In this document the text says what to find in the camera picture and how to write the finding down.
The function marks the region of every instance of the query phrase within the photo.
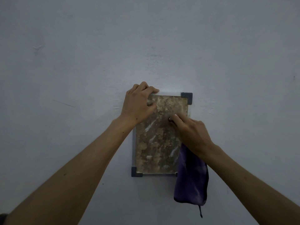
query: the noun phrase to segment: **plastic corner piece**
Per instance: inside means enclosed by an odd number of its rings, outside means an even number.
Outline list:
[[[131,167],[131,176],[132,177],[143,177],[143,173],[137,173],[137,167],[132,166]]]
[[[193,103],[193,93],[191,92],[182,92],[181,98],[187,98],[187,104],[192,105]]]

